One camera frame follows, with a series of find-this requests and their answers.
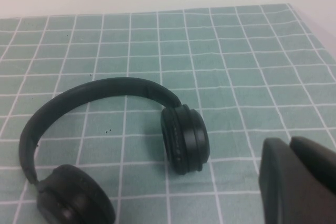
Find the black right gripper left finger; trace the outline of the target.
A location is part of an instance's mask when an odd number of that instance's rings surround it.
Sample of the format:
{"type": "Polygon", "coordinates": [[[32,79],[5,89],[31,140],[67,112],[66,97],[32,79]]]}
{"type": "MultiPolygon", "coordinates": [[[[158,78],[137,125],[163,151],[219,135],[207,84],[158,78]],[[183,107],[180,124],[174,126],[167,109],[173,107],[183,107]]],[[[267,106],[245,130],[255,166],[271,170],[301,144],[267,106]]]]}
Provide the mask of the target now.
{"type": "Polygon", "coordinates": [[[265,223],[290,223],[290,181],[295,167],[296,158],[290,149],[290,143],[286,144],[280,138],[264,140],[259,188],[265,223]]]}

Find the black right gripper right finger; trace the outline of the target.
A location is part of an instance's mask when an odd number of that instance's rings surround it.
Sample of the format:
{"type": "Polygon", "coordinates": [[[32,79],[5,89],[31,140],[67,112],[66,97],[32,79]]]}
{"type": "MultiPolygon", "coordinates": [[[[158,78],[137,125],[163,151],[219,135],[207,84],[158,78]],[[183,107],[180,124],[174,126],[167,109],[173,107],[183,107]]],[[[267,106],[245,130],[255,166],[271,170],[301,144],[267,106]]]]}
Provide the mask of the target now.
{"type": "Polygon", "coordinates": [[[301,136],[290,149],[296,158],[291,174],[290,223],[335,223],[335,152],[301,136]]]}

